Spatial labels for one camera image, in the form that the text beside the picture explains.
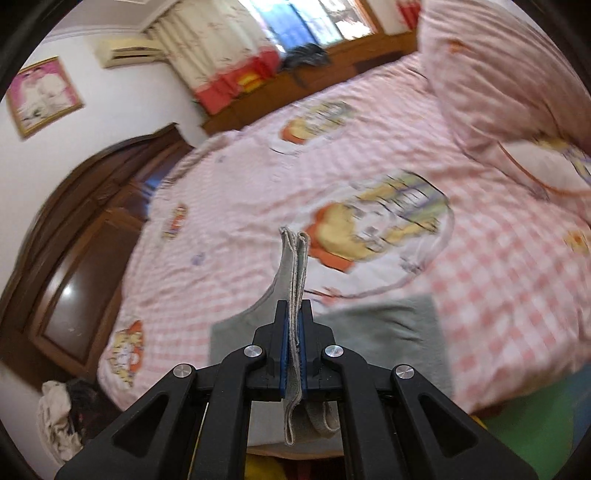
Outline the grey pants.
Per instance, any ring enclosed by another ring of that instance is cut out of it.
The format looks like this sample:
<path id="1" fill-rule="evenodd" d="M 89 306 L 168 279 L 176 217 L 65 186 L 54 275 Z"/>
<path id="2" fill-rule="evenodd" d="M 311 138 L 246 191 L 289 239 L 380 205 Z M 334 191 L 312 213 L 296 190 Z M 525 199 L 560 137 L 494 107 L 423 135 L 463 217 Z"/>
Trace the grey pants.
<path id="1" fill-rule="evenodd" d="M 211 327 L 209 359 L 218 363 L 252 340 L 259 327 L 270 323 L 276 304 L 286 300 L 290 308 L 301 304 L 310 242 L 304 233 L 281 228 L 279 269 L 263 296 L 245 311 Z M 407 363 L 417 368 L 446 395 L 454 385 L 435 303 L 429 295 L 356 305 L 318 316 L 335 334 L 339 345 L 352 349 L 370 364 L 393 369 Z M 287 316 L 287 397 L 280 405 L 252 409 L 249 445 L 284 442 L 288 447 L 320 442 L 338 448 L 339 415 L 334 402 L 304 399 L 303 366 L 294 357 L 304 350 L 304 336 L 296 330 L 296 318 Z"/>

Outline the yellow fleece clothing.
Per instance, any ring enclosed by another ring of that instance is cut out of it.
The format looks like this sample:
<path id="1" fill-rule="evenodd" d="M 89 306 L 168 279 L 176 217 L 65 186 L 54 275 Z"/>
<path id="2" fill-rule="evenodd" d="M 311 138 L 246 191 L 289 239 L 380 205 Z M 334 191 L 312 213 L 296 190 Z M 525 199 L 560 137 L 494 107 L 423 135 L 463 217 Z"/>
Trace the yellow fleece clothing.
<path id="1" fill-rule="evenodd" d="M 286 479 L 282 402 L 211 401 L 193 455 L 192 479 Z"/>

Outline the dark clothing on cabinet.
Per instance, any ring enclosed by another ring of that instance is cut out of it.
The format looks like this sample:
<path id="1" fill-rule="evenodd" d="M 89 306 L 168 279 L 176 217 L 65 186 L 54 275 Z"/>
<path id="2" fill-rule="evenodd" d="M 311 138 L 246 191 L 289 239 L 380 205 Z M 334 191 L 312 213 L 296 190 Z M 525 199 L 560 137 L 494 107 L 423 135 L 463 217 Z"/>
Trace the dark clothing on cabinet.
<path id="1" fill-rule="evenodd" d="M 331 58 L 322 46 L 307 43 L 287 50 L 280 64 L 280 71 L 293 71 L 301 66 L 322 67 L 331 64 Z"/>

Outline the clothes pile on floor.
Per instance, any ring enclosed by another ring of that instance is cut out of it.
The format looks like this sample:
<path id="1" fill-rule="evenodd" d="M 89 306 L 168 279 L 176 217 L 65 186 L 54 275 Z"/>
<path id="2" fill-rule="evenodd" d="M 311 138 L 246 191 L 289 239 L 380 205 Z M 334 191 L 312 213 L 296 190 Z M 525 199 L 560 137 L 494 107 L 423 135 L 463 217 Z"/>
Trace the clothes pile on floor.
<path id="1" fill-rule="evenodd" d="M 64 465 L 95 438 L 118 410 L 93 384 L 83 379 L 42 384 L 37 429 L 44 449 Z"/>

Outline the colourful foam floor mat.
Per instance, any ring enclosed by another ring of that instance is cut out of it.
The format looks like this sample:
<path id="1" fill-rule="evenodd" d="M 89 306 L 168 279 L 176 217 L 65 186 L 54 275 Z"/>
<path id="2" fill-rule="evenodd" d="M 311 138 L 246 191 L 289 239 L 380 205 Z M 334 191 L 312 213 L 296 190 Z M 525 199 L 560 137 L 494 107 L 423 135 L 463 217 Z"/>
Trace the colourful foam floor mat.
<path id="1" fill-rule="evenodd" d="M 539 478 L 551 479 L 590 427 L 590 367 L 528 396 L 482 410 L 475 418 L 528 462 Z"/>

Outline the dark wooden wardrobe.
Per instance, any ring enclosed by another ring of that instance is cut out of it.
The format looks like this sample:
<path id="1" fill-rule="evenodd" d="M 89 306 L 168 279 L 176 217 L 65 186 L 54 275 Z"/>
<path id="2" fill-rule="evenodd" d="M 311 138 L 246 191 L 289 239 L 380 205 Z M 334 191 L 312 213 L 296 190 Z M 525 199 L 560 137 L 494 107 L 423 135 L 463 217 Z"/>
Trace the dark wooden wardrobe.
<path id="1" fill-rule="evenodd" d="M 170 123 L 92 155 L 45 201 L 1 297 L 1 360 L 28 386 L 95 380 L 149 203 L 191 149 Z"/>

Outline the pink checkered bed cover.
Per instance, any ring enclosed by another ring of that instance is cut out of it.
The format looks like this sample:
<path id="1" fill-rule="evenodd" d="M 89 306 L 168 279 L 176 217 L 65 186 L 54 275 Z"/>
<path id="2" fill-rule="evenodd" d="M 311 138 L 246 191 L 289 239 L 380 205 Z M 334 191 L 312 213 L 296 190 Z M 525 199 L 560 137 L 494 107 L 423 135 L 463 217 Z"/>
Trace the pink checkered bed cover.
<path id="1" fill-rule="evenodd" d="M 130 406 L 263 296 L 281 228 L 311 243 L 315 317 L 429 295 L 467 411 L 590 361 L 584 217 L 462 153 L 418 55 L 215 135 L 157 187 L 98 381 Z"/>

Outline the pink checkered pillow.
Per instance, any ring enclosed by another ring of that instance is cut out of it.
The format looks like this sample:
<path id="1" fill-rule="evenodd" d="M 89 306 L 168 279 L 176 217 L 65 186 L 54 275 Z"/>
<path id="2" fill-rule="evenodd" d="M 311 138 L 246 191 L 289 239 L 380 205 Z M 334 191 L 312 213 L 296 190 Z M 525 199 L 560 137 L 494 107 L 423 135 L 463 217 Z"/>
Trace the pink checkered pillow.
<path id="1" fill-rule="evenodd" d="M 590 198 L 590 95 L 552 40 L 497 2 L 428 1 L 419 50 L 460 149 L 552 196 Z"/>

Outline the framed pink picture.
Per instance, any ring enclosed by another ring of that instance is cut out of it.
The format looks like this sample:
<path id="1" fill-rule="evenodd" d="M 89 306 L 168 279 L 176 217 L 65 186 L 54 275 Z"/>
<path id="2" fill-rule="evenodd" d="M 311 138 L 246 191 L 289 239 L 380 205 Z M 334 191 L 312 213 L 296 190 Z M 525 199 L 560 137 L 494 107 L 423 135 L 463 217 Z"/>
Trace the framed pink picture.
<path id="1" fill-rule="evenodd" d="M 84 107 L 58 56 L 21 69 L 5 98 L 22 139 Z"/>

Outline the wooden window cabinet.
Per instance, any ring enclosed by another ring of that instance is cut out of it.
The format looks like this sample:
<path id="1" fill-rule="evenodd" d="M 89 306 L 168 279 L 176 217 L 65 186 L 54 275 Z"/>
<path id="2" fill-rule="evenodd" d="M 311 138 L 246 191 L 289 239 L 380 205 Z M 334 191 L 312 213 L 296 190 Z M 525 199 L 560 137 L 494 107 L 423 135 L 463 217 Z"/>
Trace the wooden window cabinet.
<path id="1" fill-rule="evenodd" d="M 208 117 L 201 128 L 209 136 L 242 129 L 290 103 L 394 62 L 416 49 L 415 31 L 375 34 L 339 43 L 328 49 L 331 60 L 328 65 L 303 65 L 293 71 L 281 71 L 256 90 L 237 97 L 228 107 Z"/>

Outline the floral curtain red hem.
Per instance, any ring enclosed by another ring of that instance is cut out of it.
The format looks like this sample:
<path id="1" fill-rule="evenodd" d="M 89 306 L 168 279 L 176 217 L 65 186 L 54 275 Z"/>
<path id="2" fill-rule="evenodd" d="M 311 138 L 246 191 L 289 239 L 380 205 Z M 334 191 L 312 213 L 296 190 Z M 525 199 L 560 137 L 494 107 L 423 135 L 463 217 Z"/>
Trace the floral curtain red hem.
<path id="1" fill-rule="evenodd" d="M 146 30 L 195 100 L 215 115 L 276 75 L 280 51 L 238 1 L 178 1 Z"/>

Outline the window with bars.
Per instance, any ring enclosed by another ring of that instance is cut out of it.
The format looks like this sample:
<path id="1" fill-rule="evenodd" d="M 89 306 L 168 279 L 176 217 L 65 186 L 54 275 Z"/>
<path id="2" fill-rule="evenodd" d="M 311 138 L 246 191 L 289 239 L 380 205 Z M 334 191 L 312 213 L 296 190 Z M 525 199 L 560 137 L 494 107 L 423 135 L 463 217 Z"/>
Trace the window with bars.
<path id="1" fill-rule="evenodd" d="M 242 1 L 281 52 L 314 43 L 330 47 L 373 35 L 377 28 L 359 1 Z"/>

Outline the right floral curtain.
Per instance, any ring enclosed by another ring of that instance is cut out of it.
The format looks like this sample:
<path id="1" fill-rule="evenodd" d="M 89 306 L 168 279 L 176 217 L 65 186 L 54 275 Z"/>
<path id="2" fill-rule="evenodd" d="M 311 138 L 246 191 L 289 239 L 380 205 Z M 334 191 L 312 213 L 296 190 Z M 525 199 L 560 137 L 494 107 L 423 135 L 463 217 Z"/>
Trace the right floral curtain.
<path id="1" fill-rule="evenodd" d="M 422 1 L 397 0 L 396 5 L 408 30 L 416 30 L 422 10 Z"/>

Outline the wall air conditioner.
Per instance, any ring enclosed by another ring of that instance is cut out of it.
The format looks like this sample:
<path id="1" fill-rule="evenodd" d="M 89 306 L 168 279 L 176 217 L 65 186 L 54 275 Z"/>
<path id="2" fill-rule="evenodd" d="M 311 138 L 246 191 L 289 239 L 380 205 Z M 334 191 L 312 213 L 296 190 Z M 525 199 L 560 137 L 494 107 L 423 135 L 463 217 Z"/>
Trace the wall air conditioner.
<path id="1" fill-rule="evenodd" d="M 105 69 L 166 60 L 161 43 L 144 37 L 103 39 L 97 44 L 95 55 Z"/>

